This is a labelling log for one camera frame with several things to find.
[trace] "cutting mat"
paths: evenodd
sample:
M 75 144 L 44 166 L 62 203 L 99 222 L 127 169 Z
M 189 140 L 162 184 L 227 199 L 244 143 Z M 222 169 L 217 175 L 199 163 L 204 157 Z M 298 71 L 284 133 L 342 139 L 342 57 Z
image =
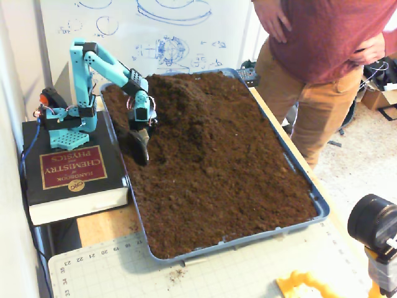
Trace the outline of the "cutting mat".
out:
M 342 297 L 367 298 L 372 284 L 329 220 L 185 266 L 156 263 L 138 232 L 54 256 L 49 267 L 55 298 L 276 298 L 275 279 L 296 269 L 313 272 Z

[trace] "soil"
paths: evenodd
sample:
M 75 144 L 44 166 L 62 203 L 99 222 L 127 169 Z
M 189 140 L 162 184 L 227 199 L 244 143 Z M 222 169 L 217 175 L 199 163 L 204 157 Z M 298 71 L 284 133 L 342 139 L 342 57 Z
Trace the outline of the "soil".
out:
M 138 166 L 124 135 L 126 102 L 103 91 L 151 252 L 173 258 L 317 216 L 270 122 L 237 79 L 222 73 L 152 75 L 159 126 Z

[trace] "wooden table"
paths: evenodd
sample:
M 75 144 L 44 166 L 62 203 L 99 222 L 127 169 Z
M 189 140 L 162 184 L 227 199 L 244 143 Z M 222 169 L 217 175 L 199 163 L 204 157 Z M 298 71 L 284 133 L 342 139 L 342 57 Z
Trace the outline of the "wooden table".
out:
M 368 259 L 366 259 L 362 251 L 359 251 L 360 246 L 357 245 L 356 240 L 352 239 L 347 233 L 347 227 L 341 224 L 337 207 L 333 203 L 332 199 L 328 196 L 326 190 L 320 185 L 319 180 L 314 175 L 313 171 L 302 157 L 300 152 L 297 150 L 295 145 L 292 143 L 288 135 L 285 133 L 282 126 L 277 123 L 277 120 L 259 93 L 255 90 L 255 88 L 250 88 L 250 91 L 256 98 L 256 101 L 259 103 L 262 110 L 268 116 L 269 120 L 274 124 L 276 131 L 289 146 L 292 153 L 302 165 L 303 169 L 308 173 L 308 176 L 311 178 L 312 182 L 316 185 L 320 193 L 325 198 L 326 202 L 329 204 L 331 213 L 328 220 L 332 221 L 338 232 L 342 235 L 343 239 L 350 246 L 353 253 L 358 256 L 359 260 L 363 262 L 363 265 L 366 265 Z M 83 247 L 105 242 L 114 238 L 123 237 L 140 230 L 138 216 L 133 203 L 116 210 L 110 210 L 99 214 L 81 217 L 77 219 L 77 223 L 81 244 Z

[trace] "maroon t-shirt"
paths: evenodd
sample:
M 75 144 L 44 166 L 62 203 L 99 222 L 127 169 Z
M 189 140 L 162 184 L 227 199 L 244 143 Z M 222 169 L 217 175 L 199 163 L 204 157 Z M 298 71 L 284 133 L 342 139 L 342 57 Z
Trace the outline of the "maroon t-shirt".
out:
M 282 0 L 292 31 L 287 43 L 270 38 L 275 59 L 306 83 L 337 80 L 357 65 L 349 57 L 383 31 L 397 0 Z M 384 32 L 386 55 L 397 52 L 397 30 Z

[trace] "person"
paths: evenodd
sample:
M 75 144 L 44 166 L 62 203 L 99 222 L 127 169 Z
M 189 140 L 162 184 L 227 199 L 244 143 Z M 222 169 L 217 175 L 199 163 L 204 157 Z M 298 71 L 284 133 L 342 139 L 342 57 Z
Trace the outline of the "person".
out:
M 384 31 L 397 0 L 252 1 L 269 33 L 256 89 L 280 123 L 298 103 L 291 139 L 314 168 L 357 95 L 364 65 L 397 52 L 397 30 Z

